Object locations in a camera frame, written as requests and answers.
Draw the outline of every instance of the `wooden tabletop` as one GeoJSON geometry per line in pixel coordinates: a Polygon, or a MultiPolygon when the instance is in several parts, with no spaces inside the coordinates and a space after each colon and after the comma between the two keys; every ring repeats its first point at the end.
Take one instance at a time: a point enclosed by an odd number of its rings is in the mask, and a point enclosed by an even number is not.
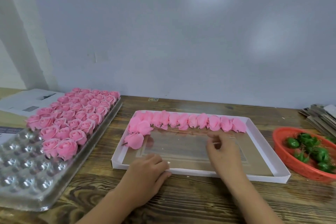
{"type": "MultiPolygon", "coordinates": [[[[122,96],[123,106],[57,203],[42,213],[0,208],[0,223],[75,223],[114,188],[125,171],[113,170],[111,157],[137,110],[210,113],[249,117],[273,146],[280,126],[311,125],[295,109],[122,96]]],[[[252,182],[285,223],[336,223],[336,183],[323,184],[294,172],[287,184],[252,182]]],[[[172,175],[159,193],[125,223],[244,223],[218,178],[172,175]]]]}

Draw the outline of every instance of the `red plastic basket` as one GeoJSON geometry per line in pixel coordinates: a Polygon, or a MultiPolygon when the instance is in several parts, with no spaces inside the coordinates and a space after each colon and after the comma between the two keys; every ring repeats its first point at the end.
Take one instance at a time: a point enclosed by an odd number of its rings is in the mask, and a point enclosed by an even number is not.
{"type": "Polygon", "coordinates": [[[293,171],[312,179],[314,181],[321,182],[331,182],[336,180],[336,174],[330,174],[317,169],[317,163],[310,159],[307,164],[296,159],[294,154],[294,149],[290,149],[286,146],[285,140],[288,137],[296,138],[300,133],[308,133],[312,137],[316,136],[319,140],[321,140],[321,144],[323,147],[326,147],[329,150],[330,156],[336,160],[336,145],[332,142],[328,141],[324,137],[315,135],[313,133],[309,133],[303,129],[299,128],[291,128],[291,127],[283,127],[277,128],[273,131],[273,141],[274,141],[274,150],[279,156],[279,158],[284,162],[284,164],[292,169],[293,171]]]}

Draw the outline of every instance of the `stack of cardboard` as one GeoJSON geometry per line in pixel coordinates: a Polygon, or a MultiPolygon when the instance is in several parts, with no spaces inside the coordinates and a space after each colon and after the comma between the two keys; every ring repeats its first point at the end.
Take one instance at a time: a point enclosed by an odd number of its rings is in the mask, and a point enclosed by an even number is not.
{"type": "Polygon", "coordinates": [[[311,105],[310,108],[302,109],[300,113],[323,135],[336,140],[336,106],[311,105]]]}

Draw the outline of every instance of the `white board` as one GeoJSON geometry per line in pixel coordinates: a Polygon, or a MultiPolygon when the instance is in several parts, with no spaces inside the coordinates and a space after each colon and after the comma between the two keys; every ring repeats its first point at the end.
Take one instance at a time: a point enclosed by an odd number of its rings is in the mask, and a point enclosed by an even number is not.
{"type": "Polygon", "coordinates": [[[334,103],[336,0],[36,0],[62,91],[334,103]]]}

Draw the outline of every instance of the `wooden table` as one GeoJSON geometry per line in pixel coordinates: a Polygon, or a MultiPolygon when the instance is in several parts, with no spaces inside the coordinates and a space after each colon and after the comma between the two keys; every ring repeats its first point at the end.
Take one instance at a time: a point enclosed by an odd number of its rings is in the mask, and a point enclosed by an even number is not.
{"type": "MultiPolygon", "coordinates": [[[[139,109],[249,117],[273,145],[279,126],[314,130],[295,109],[122,96],[123,106],[82,168],[52,209],[21,212],[0,208],[0,223],[75,223],[114,188],[125,171],[113,170],[111,157],[133,113],[139,109]]],[[[253,182],[285,223],[336,223],[336,183],[323,184],[292,172],[287,184],[253,182]]],[[[218,178],[173,175],[126,223],[244,223],[218,178]]]]}

